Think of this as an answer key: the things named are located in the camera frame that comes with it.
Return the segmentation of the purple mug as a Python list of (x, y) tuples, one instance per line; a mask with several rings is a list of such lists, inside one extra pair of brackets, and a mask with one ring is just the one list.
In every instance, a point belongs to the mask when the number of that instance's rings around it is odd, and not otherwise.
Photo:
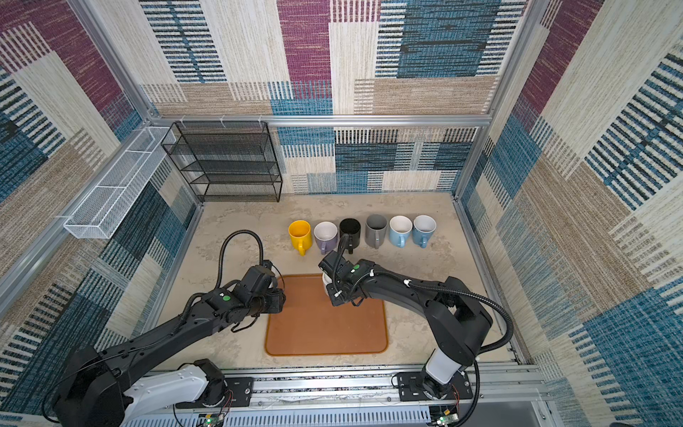
[(322, 255), (336, 249), (339, 242), (339, 231), (333, 222), (320, 222), (313, 230), (313, 236)]

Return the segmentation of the black mug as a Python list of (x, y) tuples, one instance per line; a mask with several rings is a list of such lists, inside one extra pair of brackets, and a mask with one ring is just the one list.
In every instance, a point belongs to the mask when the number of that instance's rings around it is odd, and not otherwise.
[(345, 218), (340, 222), (340, 249), (348, 254), (353, 254), (359, 246), (361, 224), (355, 218)]

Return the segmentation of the grey mug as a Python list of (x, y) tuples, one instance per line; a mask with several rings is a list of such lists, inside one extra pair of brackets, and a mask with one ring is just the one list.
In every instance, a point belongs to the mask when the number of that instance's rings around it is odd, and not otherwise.
[(369, 247), (379, 249), (384, 243), (388, 221), (383, 215), (369, 215), (366, 219), (365, 241)]

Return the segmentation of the yellow mug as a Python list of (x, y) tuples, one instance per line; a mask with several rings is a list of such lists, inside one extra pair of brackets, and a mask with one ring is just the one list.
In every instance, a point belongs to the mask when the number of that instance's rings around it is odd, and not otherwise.
[(294, 221), (289, 225), (288, 233), (293, 248), (300, 256), (305, 256), (312, 246), (311, 225), (304, 220)]

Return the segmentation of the light blue mug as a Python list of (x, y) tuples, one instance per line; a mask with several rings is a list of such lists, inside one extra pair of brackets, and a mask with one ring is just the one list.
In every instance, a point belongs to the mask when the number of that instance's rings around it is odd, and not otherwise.
[(413, 222), (404, 215), (395, 215), (389, 222), (390, 242), (398, 248), (404, 248), (413, 229)]

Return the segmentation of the white mug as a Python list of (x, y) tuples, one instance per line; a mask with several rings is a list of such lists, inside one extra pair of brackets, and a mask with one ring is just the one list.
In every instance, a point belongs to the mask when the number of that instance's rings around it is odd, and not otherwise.
[(324, 291), (327, 294), (330, 294), (334, 290), (334, 287), (332, 285), (332, 279), (325, 272), (322, 273), (322, 282)]

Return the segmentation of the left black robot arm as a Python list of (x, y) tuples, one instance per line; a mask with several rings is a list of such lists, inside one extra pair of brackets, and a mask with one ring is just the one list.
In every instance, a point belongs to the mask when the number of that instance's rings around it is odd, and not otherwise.
[(242, 279), (224, 282), (218, 272), (213, 289), (191, 295), (182, 312), (162, 325), (105, 350), (92, 345), (73, 350), (62, 378), (42, 398), (44, 420), (62, 426), (122, 425), (134, 402), (126, 392), (152, 368), (225, 329), (245, 330), (246, 318), (283, 310), (286, 296), (274, 270), (261, 257)]

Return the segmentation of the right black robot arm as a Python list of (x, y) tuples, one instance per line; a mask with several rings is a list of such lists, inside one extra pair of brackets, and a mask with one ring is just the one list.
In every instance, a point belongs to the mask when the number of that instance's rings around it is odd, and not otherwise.
[(514, 322), (505, 308), (472, 293), (460, 279), (414, 279), (366, 259), (351, 263), (335, 251), (318, 268), (330, 279), (325, 289), (334, 307), (377, 299), (427, 320), (437, 348), (423, 366), (417, 389), (429, 399), (446, 398), (455, 376), (472, 367), (478, 355), (510, 343), (514, 335)]

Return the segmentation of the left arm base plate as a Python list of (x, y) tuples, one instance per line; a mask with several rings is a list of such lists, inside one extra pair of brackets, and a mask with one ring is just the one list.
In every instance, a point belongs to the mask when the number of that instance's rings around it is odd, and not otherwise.
[(248, 407), (251, 402), (254, 377), (228, 377), (222, 382), (211, 380), (199, 398), (181, 402), (178, 409), (219, 410), (228, 407)]

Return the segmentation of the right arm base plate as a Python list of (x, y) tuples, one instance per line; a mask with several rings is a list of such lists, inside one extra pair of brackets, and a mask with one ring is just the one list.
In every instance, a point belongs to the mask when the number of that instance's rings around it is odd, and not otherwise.
[(399, 372), (391, 377), (400, 401), (471, 400), (472, 382), (466, 373), (456, 373), (447, 384), (440, 384), (425, 372)]

